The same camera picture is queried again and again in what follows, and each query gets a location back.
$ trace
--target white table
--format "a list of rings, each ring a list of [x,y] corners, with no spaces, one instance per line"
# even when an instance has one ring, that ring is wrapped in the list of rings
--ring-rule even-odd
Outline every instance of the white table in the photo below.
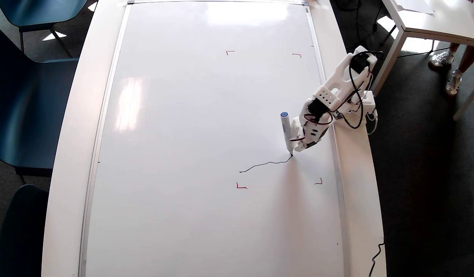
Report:
[[[100,0],[80,56],[56,154],[52,175],[42,276],[77,276],[82,228],[85,218],[87,184],[92,175],[98,120],[112,56],[121,28],[126,1]],[[316,36],[327,76],[346,52],[337,23],[327,0],[309,2]],[[348,247],[344,249],[349,268],[345,275],[367,275],[371,258],[383,242],[382,219],[374,165],[365,128],[351,130],[337,125],[336,145],[341,163]],[[384,251],[376,258],[374,276],[385,276]]]
[[[395,0],[382,0],[399,30],[372,87],[377,95],[386,81],[407,37],[436,39],[474,46],[474,3],[465,0],[425,0],[434,10],[425,14],[403,10]],[[456,113],[457,120],[469,103]]]

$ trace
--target gray carpet floor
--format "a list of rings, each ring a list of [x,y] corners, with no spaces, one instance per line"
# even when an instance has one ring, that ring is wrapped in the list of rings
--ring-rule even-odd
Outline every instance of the gray carpet floor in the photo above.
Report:
[[[380,0],[331,0],[348,51],[361,42],[387,54],[393,39],[380,42],[387,30],[372,24]],[[56,30],[79,57],[93,12],[87,7]],[[19,46],[18,29],[0,11],[0,28]],[[42,41],[49,31],[24,35],[25,52],[36,61],[66,58],[57,42]],[[439,48],[447,47],[441,42]],[[453,70],[461,60],[461,46]],[[442,88],[450,71],[432,72],[427,55],[398,58],[379,96],[377,131],[370,136],[385,235],[388,276],[474,276],[474,102],[454,122],[451,116],[474,87],[474,65],[464,74],[460,93],[450,100]],[[378,62],[376,73],[383,60]],[[48,190],[50,179],[25,177]],[[20,187],[14,169],[0,161],[0,228],[13,193]]]

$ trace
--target table leg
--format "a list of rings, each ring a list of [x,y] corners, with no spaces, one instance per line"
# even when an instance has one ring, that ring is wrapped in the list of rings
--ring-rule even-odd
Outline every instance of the table leg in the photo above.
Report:
[[[398,28],[399,33],[397,34],[396,39],[394,40],[394,43],[392,44],[388,56],[386,57],[386,60],[382,64],[381,70],[379,71],[379,74],[376,77],[376,80],[374,81],[374,84],[372,85],[374,91],[374,95],[378,95],[379,91],[381,90],[382,85],[384,84],[384,81],[389,75],[389,72],[391,71],[392,67],[394,66],[394,63],[396,62],[396,58],[399,55],[399,51],[401,51],[401,48],[404,44],[404,41],[406,40],[406,32],[403,31],[403,28]]]
[[[23,53],[25,52],[25,49],[23,47],[23,32],[20,32],[20,49]]]
[[[466,99],[466,101],[464,101],[464,104],[462,105],[462,107],[460,107],[457,112],[454,114],[453,116],[453,119],[454,121],[457,121],[458,119],[460,119],[460,117],[462,116],[462,114],[464,113],[464,111],[466,111],[466,109],[468,109],[469,105],[471,104],[471,102],[473,102],[474,100],[474,90],[473,92],[468,96],[468,98]]]
[[[61,40],[59,35],[57,35],[56,31],[52,27],[49,30],[51,31],[52,35],[54,35],[54,37],[56,38],[56,41],[59,44],[59,46],[61,46],[61,48],[64,50],[64,52],[66,52],[66,55],[68,55],[68,57],[72,58],[73,56],[71,55],[70,51],[68,51],[68,49],[66,48],[66,45],[64,45],[64,42]]]

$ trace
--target paper sheet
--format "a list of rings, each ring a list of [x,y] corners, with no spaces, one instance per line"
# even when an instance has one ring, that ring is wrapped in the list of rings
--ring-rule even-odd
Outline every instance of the paper sheet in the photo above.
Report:
[[[398,6],[405,10],[423,12],[427,14],[434,13],[434,10],[424,0],[394,0]]]

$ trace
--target black ink line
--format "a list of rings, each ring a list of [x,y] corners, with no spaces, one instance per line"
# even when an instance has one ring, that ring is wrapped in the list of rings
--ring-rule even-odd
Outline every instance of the black ink line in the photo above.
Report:
[[[286,161],[284,161],[284,162],[267,162],[267,163],[263,163],[263,164],[260,164],[260,165],[267,165],[267,164],[276,164],[276,165],[277,165],[277,164],[284,164],[284,163],[290,161],[290,159],[292,159],[292,156],[290,156],[290,158],[288,158],[288,159],[287,159]],[[249,170],[251,170],[251,169],[253,169],[253,168],[255,168],[255,167],[258,167],[258,166],[260,166],[260,165],[253,165],[253,166],[251,166],[250,168],[248,168],[247,170],[239,171],[239,173],[248,172]]]

